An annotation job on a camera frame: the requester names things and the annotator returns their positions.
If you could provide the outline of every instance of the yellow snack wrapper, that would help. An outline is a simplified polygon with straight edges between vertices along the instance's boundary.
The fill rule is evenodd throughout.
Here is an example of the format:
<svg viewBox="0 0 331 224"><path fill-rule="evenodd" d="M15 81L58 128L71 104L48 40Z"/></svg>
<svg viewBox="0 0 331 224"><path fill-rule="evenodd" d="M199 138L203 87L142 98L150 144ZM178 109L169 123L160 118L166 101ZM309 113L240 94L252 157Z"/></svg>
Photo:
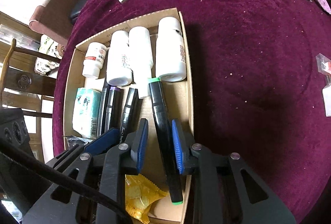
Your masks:
<svg viewBox="0 0 331 224"><path fill-rule="evenodd" d="M148 212L151 204L167 195L167 192L141 174L125 175L125 209L130 216L143 224L149 223Z"/></svg>

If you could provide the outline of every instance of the marker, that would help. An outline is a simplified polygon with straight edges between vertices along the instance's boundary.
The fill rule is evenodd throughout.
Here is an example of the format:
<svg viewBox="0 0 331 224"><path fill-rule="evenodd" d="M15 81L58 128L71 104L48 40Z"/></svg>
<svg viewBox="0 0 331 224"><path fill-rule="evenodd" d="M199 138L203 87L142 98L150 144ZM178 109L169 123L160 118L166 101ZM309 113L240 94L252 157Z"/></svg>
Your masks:
<svg viewBox="0 0 331 224"><path fill-rule="evenodd" d="M120 124L120 143L132 132L133 117L138 104L138 89L129 88Z"/></svg>
<svg viewBox="0 0 331 224"><path fill-rule="evenodd" d="M107 83L105 79L100 98L97 137L99 137L105 132L106 110L107 110L107 102L108 102L110 87L111 86Z"/></svg>
<svg viewBox="0 0 331 224"><path fill-rule="evenodd" d="M106 109L105 132L110 128L117 128L120 111L121 89L119 87L111 86Z"/></svg>
<svg viewBox="0 0 331 224"><path fill-rule="evenodd" d="M183 203L182 186L179 171L176 166L173 136L168 118L167 105L163 98L162 83L159 78L151 78L148 80L148 83L156 134L158 137L158 146L160 147L171 202L174 205L180 205Z"/></svg>

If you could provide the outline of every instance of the round table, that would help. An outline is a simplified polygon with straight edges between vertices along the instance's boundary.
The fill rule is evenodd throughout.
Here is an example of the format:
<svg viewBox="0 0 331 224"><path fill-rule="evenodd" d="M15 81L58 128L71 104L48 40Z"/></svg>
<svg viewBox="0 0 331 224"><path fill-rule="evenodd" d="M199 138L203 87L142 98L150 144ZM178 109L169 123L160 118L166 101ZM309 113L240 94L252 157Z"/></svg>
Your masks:
<svg viewBox="0 0 331 224"><path fill-rule="evenodd" d="M331 142L315 56L331 57L331 18L307 0L88 0L60 64L54 153L63 150L63 102L75 45L112 25L176 7L192 65L194 135L238 152L300 222L331 173Z"/></svg>

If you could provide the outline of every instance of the cardboard box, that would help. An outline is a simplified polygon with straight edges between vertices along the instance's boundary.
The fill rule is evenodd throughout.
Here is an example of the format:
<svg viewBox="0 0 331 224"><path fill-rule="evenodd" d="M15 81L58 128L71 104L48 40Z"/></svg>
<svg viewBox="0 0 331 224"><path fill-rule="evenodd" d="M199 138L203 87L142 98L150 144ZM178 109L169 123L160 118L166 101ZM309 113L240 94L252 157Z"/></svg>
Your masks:
<svg viewBox="0 0 331 224"><path fill-rule="evenodd" d="M193 133L193 93L192 93L192 78L191 78L191 65L188 52L188 45L186 40L186 32L184 27L183 18L180 12L176 8L153 12L147 15L143 15L131 20L127 20L123 23L112 26L88 39L81 42L76 46L73 53L70 69L67 78L65 104L64 104L64 135L76 135L79 133L72 129L72 114L73 106L76 97L76 92L79 87L89 87L98 91L102 90L107 61L100 71L99 79L93 80L82 76L83 61L85 53L91 42L100 42L107 47L110 45L110 39L112 34L118 30L130 31L135 26L144 26L148 28L151 35L152 51L155 65L155 45L158 32L158 22L164 17L176 17L181 22L185 52L186 52L186 68L187 78L180 82L165 83L163 82L163 91L165 95L165 101L168 107L169 118L180 119L183 130ZM155 67L152 69L152 76L155 77ZM124 91L123 104L125 105L126 95L129 86L122 87ZM158 147L158 140L155 131L155 125L153 120L153 112L150 98L143 99L142 107L139 118L136 121L136 128L140 118L146 118L149 124L148 142L146 149L146 156L142 174L156 184L164 191L168 190L166 184L166 178L163 171L163 165L161 161L160 150ZM184 202L182 205L173 205L170 200L170 196L167 196L159 201L153 203L150 209L150 221L154 224L159 223L183 223L186 213L186 207L188 202L188 195L190 192L191 176L183 177L183 196Z"/></svg>

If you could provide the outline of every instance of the silver screw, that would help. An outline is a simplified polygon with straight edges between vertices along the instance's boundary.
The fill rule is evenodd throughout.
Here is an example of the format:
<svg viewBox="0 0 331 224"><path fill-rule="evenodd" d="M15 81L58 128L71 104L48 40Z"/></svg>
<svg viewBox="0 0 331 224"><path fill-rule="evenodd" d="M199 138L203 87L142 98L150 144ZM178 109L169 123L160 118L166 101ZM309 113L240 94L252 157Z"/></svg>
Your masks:
<svg viewBox="0 0 331 224"><path fill-rule="evenodd" d="M192 145L192 149L194 150L200 150L202 148L202 144L195 143Z"/></svg>
<svg viewBox="0 0 331 224"><path fill-rule="evenodd" d="M83 153L83 154L81 154L81 156L80 156L80 159L82 160L82 161L86 161L86 160L88 160L90 158L90 154L89 153Z"/></svg>
<svg viewBox="0 0 331 224"><path fill-rule="evenodd" d="M129 145L126 143L119 144L119 150L127 150Z"/></svg>
<svg viewBox="0 0 331 224"><path fill-rule="evenodd" d="M231 159L235 159L235 160L240 159L239 153L236 153L236 152L231 153L230 157L231 157Z"/></svg>

